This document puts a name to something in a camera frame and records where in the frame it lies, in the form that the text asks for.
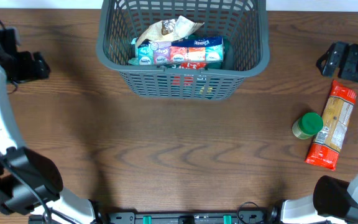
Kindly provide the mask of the green lid jar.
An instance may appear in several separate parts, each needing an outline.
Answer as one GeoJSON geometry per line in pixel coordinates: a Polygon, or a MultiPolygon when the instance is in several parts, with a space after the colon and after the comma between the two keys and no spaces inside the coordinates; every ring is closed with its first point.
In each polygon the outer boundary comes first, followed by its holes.
{"type": "Polygon", "coordinates": [[[322,117],[317,113],[309,112],[297,119],[291,130],[298,139],[309,139],[318,134],[322,128],[322,117]]]}

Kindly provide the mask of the orange pasta packet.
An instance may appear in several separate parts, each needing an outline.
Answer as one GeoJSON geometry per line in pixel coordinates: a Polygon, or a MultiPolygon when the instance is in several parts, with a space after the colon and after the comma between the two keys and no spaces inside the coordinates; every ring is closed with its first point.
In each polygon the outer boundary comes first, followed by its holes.
{"type": "Polygon", "coordinates": [[[307,164],[335,170],[342,149],[357,93],[338,81],[332,87],[322,114],[323,127],[314,137],[307,164]]]}

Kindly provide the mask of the green coffee mix bag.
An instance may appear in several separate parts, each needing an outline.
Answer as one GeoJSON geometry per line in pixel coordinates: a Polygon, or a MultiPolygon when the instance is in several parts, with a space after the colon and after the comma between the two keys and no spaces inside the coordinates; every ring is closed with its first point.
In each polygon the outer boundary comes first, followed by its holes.
{"type": "Polygon", "coordinates": [[[172,42],[170,46],[170,63],[176,68],[220,69],[224,56],[225,38],[221,36],[185,39],[172,42]]]}

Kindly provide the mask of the Kleenex tissue multipack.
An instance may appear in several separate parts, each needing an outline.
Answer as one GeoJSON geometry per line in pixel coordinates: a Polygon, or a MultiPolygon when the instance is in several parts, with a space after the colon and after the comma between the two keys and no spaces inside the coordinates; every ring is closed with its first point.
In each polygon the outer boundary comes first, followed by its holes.
{"type": "Polygon", "coordinates": [[[213,63],[224,60],[224,39],[207,37],[174,42],[145,40],[135,47],[131,65],[174,65],[179,63],[213,63]]]}

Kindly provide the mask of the beige brown snack bag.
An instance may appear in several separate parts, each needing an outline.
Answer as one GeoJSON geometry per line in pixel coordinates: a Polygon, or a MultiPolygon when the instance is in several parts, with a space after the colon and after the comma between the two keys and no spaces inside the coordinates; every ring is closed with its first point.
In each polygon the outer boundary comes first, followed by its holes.
{"type": "Polygon", "coordinates": [[[150,25],[137,39],[135,46],[138,47],[145,40],[152,42],[173,42],[183,39],[196,32],[204,25],[179,16],[177,19],[166,19],[150,25]]]}

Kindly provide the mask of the mint green wipes packet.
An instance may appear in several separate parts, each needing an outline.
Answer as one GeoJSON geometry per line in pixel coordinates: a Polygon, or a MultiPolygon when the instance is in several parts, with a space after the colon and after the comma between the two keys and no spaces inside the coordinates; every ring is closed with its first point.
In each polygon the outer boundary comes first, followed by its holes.
{"type": "Polygon", "coordinates": [[[134,53],[134,56],[129,59],[128,63],[130,65],[139,65],[139,48],[136,46],[136,42],[138,40],[138,37],[136,38],[133,38],[132,41],[131,41],[131,47],[133,48],[133,53],[134,53]]]}

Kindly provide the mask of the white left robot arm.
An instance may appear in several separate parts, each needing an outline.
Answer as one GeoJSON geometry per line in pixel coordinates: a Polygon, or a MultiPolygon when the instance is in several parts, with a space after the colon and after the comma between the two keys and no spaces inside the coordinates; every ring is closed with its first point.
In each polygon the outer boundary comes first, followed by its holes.
{"type": "Polygon", "coordinates": [[[103,223],[98,205],[63,186],[57,166],[26,146],[7,85],[44,80],[50,67],[40,52],[20,52],[14,28],[0,27],[0,213],[29,223],[103,223]]]}

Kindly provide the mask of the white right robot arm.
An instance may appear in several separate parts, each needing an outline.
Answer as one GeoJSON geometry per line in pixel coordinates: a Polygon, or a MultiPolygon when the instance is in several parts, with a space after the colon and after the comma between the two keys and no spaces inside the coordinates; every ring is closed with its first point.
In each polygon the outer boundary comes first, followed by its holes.
{"type": "MultiPolygon", "coordinates": [[[[333,77],[338,71],[339,78],[358,83],[358,44],[333,43],[316,66],[324,77],[333,77]]],[[[296,137],[313,138],[307,164],[336,168],[356,98],[354,90],[334,80],[323,114],[307,113],[294,122],[296,137]]],[[[270,222],[358,223],[358,174],[350,182],[322,176],[311,195],[274,207],[270,222]]]]}

